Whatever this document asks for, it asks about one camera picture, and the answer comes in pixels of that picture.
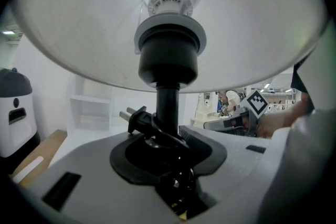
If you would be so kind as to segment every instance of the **lamp shade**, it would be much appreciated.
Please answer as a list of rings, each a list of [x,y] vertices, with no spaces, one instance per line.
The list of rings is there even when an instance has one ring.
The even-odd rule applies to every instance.
[[[181,92],[240,87],[278,74],[311,51],[327,21],[323,0],[195,1],[192,18],[207,44],[197,59],[198,78]],[[143,0],[13,0],[13,10],[30,41],[69,71],[155,91],[139,78],[134,53],[139,15],[148,12]]]

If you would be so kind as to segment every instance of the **lamp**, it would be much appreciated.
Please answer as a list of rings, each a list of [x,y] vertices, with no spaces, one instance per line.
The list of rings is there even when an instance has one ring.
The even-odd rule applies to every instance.
[[[31,186],[35,195],[53,204],[50,189],[56,182],[71,182],[75,174],[76,181],[63,193],[68,200],[61,202],[57,220],[173,223],[177,220],[171,209],[179,215],[186,208],[188,217],[194,217],[191,223],[258,220],[273,179],[286,173],[277,171],[283,171],[282,154],[290,150],[286,143],[290,131],[281,130],[270,145],[257,138],[186,127],[177,134],[177,91],[234,88],[287,69],[312,51],[324,30],[328,14],[323,0],[13,0],[13,4],[23,32],[54,62],[98,82],[158,92],[157,116],[140,109],[130,119],[142,124],[144,135],[124,133],[88,143]],[[223,70],[219,80],[214,71],[223,49],[237,57],[226,58],[226,65],[234,68]],[[317,113],[313,118],[322,116]],[[302,130],[312,129],[297,127],[291,132]],[[264,157],[258,155],[265,147]],[[244,169],[232,168],[242,163]]]

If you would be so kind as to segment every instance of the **wooden board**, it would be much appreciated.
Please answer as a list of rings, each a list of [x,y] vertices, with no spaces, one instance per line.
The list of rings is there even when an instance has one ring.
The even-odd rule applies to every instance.
[[[28,175],[26,175],[19,183],[22,187],[27,187],[31,184],[40,174],[42,174],[49,166],[52,158],[57,150],[67,137],[67,132],[56,130],[41,144],[39,144],[15,169],[12,178],[15,177],[22,169],[34,161],[37,157],[42,156],[43,161],[38,164]]]

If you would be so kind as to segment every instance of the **white lamp shade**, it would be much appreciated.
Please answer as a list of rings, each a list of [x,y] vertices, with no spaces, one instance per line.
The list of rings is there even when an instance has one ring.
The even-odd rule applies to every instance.
[[[134,53],[141,3],[13,0],[13,9],[32,43],[64,68],[113,86],[155,91],[139,78],[140,55]],[[181,92],[211,92],[293,65],[314,47],[327,10],[323,0],[199,0],[192,17],[205,29],[207,45],[197,80]]]

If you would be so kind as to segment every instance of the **ceiling light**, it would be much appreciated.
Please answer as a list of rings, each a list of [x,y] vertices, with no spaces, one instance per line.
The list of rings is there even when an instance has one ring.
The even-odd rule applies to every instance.
[[[3,31],[2,34],[5,34],[5,35],[14,35],[15,33],[13,31]]]

